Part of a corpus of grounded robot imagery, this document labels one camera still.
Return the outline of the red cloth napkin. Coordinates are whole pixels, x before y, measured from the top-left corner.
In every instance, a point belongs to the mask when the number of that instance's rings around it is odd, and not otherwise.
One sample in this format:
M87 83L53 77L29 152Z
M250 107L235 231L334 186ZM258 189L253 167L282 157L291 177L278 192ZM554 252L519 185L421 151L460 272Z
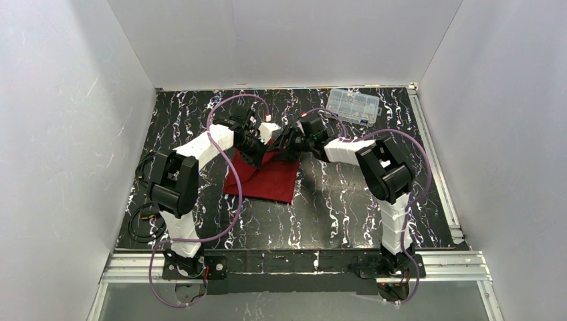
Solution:
M265 154L258 169L247 164L238 151L235 153L232 164L240 178L244 197L292 203L300 162L278 160L276 156L276 152Z

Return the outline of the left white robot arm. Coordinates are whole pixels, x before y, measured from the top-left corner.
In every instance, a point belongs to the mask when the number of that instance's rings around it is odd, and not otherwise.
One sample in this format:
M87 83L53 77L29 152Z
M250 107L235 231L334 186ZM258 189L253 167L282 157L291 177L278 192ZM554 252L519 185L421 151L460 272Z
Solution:
M235 148L244 159L255 166L262 164L269 142L280 126L270 116L258 121L255 112L246 109L227 118L214 119L210 114L204 133L190 142L167 152L157 152L147 185L147 195L166 224L169 245L163 250L169 264L186 274L206 271L200 267L199 250L203 243L215 241L231 231L235 222L216 236L202 238L197 235L192 210L199 197L201 169L222 156L235 176L237 197L243 198L242 181L227 150Z

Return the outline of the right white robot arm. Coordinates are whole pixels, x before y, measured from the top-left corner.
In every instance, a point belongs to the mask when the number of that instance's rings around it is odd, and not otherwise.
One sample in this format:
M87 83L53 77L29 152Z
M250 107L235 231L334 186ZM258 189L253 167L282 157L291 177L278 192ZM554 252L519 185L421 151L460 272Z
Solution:
M283 161L295 161L309 152L326 163L358 166L377 200L383 231L378 263L355 269L390 275L407 271L414 254L407 207L415 175L392 139L347 140L330 134L319 116L305 114L295 125L285 126L267 149Z

